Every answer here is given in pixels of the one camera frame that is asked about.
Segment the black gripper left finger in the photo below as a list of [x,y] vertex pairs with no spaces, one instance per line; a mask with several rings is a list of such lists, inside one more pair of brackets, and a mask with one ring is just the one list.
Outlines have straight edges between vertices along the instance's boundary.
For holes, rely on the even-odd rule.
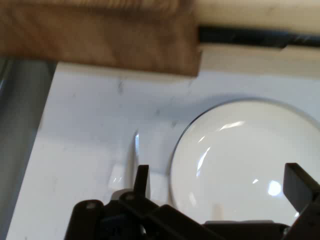
[[67,240],[216,240],[217,234],[173,207],[148,199],[149,166],[139,165],[133,189],[104,205],[77,203],[65,233]]

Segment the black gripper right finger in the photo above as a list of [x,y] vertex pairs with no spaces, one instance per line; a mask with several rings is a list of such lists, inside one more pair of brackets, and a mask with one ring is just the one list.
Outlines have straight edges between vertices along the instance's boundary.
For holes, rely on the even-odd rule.
[[286,163],[283,193],[299,213],[284,234],[285,240],[320,238],[320,185],[297,163]]

